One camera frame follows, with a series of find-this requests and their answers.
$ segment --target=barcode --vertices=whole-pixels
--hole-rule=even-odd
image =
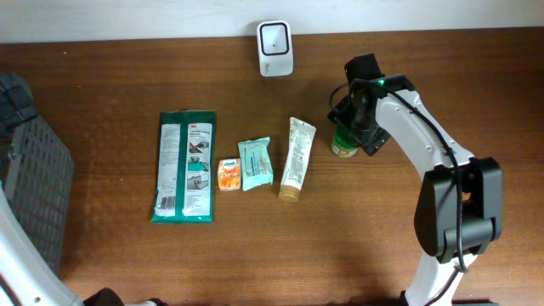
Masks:
[[[161,203],[159,204],[159,209],[173,209],[176,207],[176,197],[168,196],[163,197]]]

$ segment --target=cable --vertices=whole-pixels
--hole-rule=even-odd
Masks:
[[[370,86],[373,86],[374,88],[378,88],[383,90],[384,92],[391,94],[394,96],[400,103],[402,103],[407,109],[409,109],[412,113],[416,114],[423,122],[425,122],[431,130],[436,134],[436,137],[439,139],[440,143],[445,149],[445,154],[451,159],[451,164],[453,166],[453,171],[455,174],[455,180],[456,180],[456,189],[457,189],[457,222],[456,222],[456,247],[457,247],[457,257],[459,258],[459,269],[462,273],[467,273],[468,268],[465,264],[465,260],[462,256],[462,180],[461,180],[461,172],[459,171],[459,164],[457,163],[457,159],[455,157],[455,153],[453,152],[453,149],[448,145],[448,143],[445,141],[444,136],[440,133],[440,131],[434,126],[434,124],[428,120],[422,113],[417,110],[416,107],[410,105],[404,98],[402,98],[398,93],[396,93],[394,90],[385,88],[380,84],[377,84],[375,82],[363,80],[363,79],[354,79],[351,84],[349,84],[349,92],[348,92],[348,99],[351,96],[352,92],[352,86],[353,84],[367,84]]]
[[[453,284],[453,281],[456,279],[458,274],[459,274],[459,269],[455,268],[455,270],[453,271],[453,273],[451,274],[450,278],[445,283],[445,285],[442,287],[440,292],[436,296],[434,296],[432,300],[428,301],[424,306],[430,306],[438,302],[445,295],[445,293],[448,292],[448,290],[450,290],[451,284]]]
[[[346,103],[344,104],[343,108],[341,110],[337,110],[334,105],[332,104],[332,98],[334,98],[334,95],[338,92],[338,90],[342,89],[342,88],[345,88],[347,87],[348,84],[347,83],[344,83],[340,86],[338,86],[336,89],[334,89],[331,93],[331,97],[329,98],[329,106],[331,107],[331,110],[334,112],[334,113],[337,113],[337,114],[341,114],[343,112],[345,112],[347,109],[348,109],[348,106],[349,106],[349,101],[346,101]]]

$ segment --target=wooden tabletop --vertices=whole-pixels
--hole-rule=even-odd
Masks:
[[[76,174],[61,280],[126,303],[326,304],[397,298],[421,255],[421,182],[394,140],[342,159],[327,99],[343,65],[375,53],[405,73],[445,130],[504,176],[502,238],[456,299],[544,300],[544,29],[295,36],[291,76],[265,79],[255,37],[0,46],[31,85]],[[219,192],[213,224],[151,224],[161,111],[217,111],[214,172],[237,143],[270,136],[272,186]],[[298,203],[280,201],[290,116],[317,127]]]

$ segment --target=orange box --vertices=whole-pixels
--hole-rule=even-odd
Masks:
[[[240,188],[240,164],[240,158],[219,161],[218,182],[221,191],[232,191]]]

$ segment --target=perforated panel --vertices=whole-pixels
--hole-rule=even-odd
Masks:
[[[16,128],[12,149],[4,192],[21,227],[58,274],[74,162],[41,116]]]

